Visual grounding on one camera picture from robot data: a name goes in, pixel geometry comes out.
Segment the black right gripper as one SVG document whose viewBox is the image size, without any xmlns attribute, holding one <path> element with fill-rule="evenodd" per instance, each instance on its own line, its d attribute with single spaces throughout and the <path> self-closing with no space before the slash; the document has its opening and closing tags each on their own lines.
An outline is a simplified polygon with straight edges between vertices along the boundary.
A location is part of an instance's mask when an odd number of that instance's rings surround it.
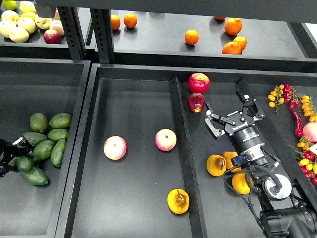
<svg viewBox="0 0 317 238">
<path fill-rule="evenodd" d="M 227 134 L 238 155 L 246 155 L 253 165 L 265 166 L 268 163 L 263 152 L 265 139 L 255 125 L 255 121 L 264 119 L 264 110 L 252 92 L 236 90 L 236 94 L 243 103 L 242 111 L 227 117 L 216 114 L 210 103 L 205 103 L 207 129 L 214 139 Z"/>
</svg>

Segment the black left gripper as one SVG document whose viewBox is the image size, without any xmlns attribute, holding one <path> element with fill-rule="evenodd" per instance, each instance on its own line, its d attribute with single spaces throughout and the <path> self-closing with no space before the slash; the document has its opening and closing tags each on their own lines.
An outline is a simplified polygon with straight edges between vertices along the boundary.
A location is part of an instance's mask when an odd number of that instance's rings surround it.
<svg viewBox="0 0 317 238">
<path fill-rule="evenodd" d="M 10 143 L 4 139 L 0 140 L 0 177 L 4 177 L 7 173 L 14 172 L 15 167 L 9 163 L 13 157 L 32 156 L 33 146 L 23 136 L 20 135 L 17 140 Z"/>
</svg>

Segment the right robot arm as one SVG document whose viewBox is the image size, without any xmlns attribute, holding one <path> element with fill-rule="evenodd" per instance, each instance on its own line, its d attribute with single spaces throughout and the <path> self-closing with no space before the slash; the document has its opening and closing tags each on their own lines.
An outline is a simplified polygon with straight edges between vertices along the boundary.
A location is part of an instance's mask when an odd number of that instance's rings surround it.
<svg viewBox="0 0 317 238">
<path fill-rule="evenodd" d="M 270 166 L 263 146 L 265 140 L 255 122 L 265 118 L 255 98 L 240 95 L 243 108 L 227 116 L 217 115 L 206 103 L 205 123 L 214 139 L 228 136 L 237 155 L 233 167 L 224 174 L 241 168 L 250 192 L 258 197 L 261 212 L 255 220 L 267 238 L 314 238 L 317 235 L 317 215 L 307 203 L 294 195 L 295 184 L 284 175 L 274 173 L 280 160 Z"/>
</svg>

